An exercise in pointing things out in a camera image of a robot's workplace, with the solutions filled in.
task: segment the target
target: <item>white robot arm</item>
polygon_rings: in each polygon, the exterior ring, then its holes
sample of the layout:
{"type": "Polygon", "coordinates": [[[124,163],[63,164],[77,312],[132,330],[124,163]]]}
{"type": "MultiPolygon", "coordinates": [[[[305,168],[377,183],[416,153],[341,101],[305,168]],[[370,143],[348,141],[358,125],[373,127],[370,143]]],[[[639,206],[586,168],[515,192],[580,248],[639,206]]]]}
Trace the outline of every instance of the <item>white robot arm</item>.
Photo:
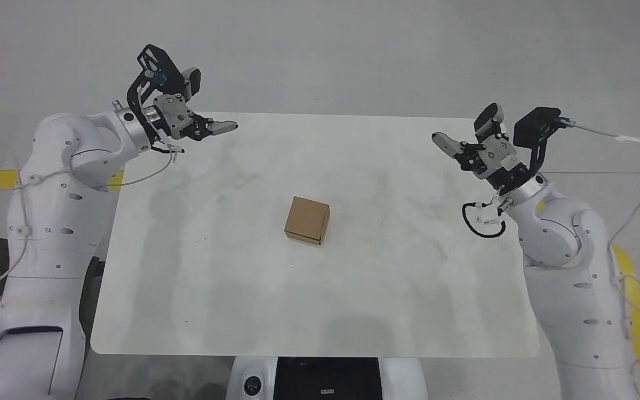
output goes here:
{"type": "Polygon", "coordinates": [[[538,173],[547,139],[565,127],[560,110],[537,108],[516,124],[514,144],[532,151],[529,168],[501,132],[502,119],[494,103],[474,124],[478,144],[440,132],[432,139],[463,170],[498,190],[498,213],[518,224],[531,307],[553,349],[562,398],[637,399],[628,304],[604,221],[538,173]]]}
{"type": "Polygon", "coordinates": [[[170,161],[179,151],[171,139],[199,141],[237,128],[187,108],[199,70],[180,73],[153,45],[138,61],[143,71],[129,88],[128,108],[114,102],[115,111],[89,117],[54,115],[36,130],[7,217],[12,266],[0,302],[2,399],[75,396],[85,354],[78,305],[105,235],[111,177],[148,150],[168,153],[170,161]],[[161,93],[153,105],[143,107],[155,90],[161,93]],[[98,128],[117,136],[117,151],[108,150],[98,128]]]}

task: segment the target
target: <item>concrete floor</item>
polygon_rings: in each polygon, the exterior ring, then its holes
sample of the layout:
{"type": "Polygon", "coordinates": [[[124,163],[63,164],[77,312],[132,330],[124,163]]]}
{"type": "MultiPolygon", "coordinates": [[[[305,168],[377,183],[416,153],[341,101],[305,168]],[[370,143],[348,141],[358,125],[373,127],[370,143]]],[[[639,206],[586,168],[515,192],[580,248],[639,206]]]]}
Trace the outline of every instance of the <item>concrete floor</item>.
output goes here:
{"type": "MultiPolygon", "coordinates": [[[[9,149],[24,162],[47,115],[123,100],[146,43],[180,68],[201,68],[196,110],[475,117],[498,101],[509,127],[547,105],[640,136],[635,0],[4,0],[2,8],[0,162],[9,149]]],[[[560,132],[544,171],[615,231],[640,201],[638,151],[560,132]]],[[[9,198],[0,193],[2,226],[9,198]]],[[[617,241],[638,249],[639,233],[640,218],[617,241]]],[[[431,397],[558,399],[542,342],[526,360],[425,360],[431,397]]],[[[221,398],[230,363],[90,353],[78,398],[140,396],[169,381],[183,399],[221,398]]]]}

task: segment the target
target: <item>black cover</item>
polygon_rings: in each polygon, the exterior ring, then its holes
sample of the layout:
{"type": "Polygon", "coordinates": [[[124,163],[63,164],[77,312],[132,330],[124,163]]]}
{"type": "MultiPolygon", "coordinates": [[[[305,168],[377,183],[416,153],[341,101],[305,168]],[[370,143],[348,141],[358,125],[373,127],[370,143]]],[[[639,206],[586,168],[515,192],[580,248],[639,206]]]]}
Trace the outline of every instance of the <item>black cover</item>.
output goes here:
{"type": "Polygon", "coordinates": [[[382,400],[377,358],[278,358],[274,400],[382,400]]]}

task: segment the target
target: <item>cardboard box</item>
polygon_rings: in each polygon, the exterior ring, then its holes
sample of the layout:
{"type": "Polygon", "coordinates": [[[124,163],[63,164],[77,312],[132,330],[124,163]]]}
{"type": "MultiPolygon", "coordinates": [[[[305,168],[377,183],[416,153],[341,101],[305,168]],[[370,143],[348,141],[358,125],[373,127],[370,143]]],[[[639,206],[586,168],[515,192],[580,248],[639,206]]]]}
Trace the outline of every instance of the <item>cardboard box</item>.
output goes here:
{"type": "Polygon", "coordinates": [[[284,233],[303,242],[322,244],[329,223],[329,205],[294,197],[284,233]]]}

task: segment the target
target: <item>table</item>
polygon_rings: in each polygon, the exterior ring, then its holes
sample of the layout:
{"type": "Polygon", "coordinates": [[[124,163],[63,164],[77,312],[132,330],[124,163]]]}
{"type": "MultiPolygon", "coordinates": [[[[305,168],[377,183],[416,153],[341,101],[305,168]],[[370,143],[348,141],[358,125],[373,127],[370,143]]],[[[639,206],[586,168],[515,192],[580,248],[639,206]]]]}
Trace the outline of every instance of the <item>table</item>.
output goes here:
{"type": "MultiPolygon", "coordinates": [[[[537,353],[515,224],[499,239],[474,236],[461,204],[491,188],[431,142],[434,131],[471,141],[472,120],[211,116],[240,127],[180,141],[176,164],[120,193],[95,351],[537,353]],[[330,205],[322,246],[285,236],[295,195],[330,205]]],[[[124,180],[165,157],[138,157],[124,180]]]]}

